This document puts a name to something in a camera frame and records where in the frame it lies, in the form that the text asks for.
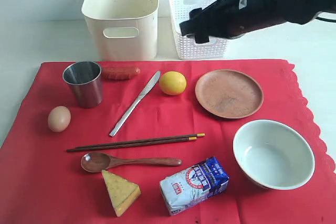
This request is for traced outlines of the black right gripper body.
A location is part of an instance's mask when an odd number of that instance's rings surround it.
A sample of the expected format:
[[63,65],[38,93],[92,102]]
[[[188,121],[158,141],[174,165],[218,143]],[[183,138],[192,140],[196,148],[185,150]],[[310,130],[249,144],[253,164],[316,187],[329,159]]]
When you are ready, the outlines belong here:
[[235,38],[284,22],[277,0],[217,0],[207,13],[207,32],[212,37]]

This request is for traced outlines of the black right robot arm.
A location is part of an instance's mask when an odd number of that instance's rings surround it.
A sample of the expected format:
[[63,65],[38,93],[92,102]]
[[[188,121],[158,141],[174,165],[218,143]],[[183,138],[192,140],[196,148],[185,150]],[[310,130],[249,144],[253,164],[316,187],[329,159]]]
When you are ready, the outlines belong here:
[[180,31],[204,44],[211,37],[235,39],[286,22],[304,25],[321,12],[334,13],[335,0],[216,0],[190,11]]

